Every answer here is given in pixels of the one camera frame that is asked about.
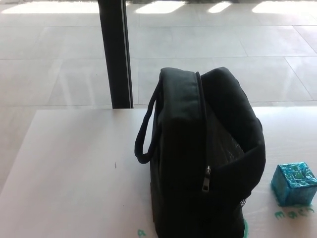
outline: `black backpack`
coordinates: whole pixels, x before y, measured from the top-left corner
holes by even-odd
[[[152,141],[143,154],[155,106]],[[163,68],[135,142],[151,162],[159,238],[242,238],[242,206],[265,166],[262,125],[226,68]]]

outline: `tiled floor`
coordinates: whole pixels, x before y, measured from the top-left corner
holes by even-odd
[[[243,2],[128,5],[136,107],[166,66],[225,66],[254,106],[317,105],[317,3]],[[0,191],[37,109],[110,105],[95,2],[0,4]]]

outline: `black metal post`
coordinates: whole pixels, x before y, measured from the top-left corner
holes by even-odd
[[[114,109],[133,108],[125,0],[98,0]]]

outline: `white table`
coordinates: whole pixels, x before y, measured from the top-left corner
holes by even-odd
[[[306,161],[317,174],[317,108],[255,112],[267,163],[244,207],[248,237],[315,238],[317,207],[283,210],[269,185],[277,164]],[[138,238],[138,230],[155,238],[149,165],[133,154],[144,114],[38,111],[0,195],[0,238]],[[291,211],[298,217],[289,218]]]

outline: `3d printed cube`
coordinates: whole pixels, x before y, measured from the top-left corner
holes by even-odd
[[[280,206],[310,205],[317,191],[317,179],[305,162],[278,165],[271,185]]]

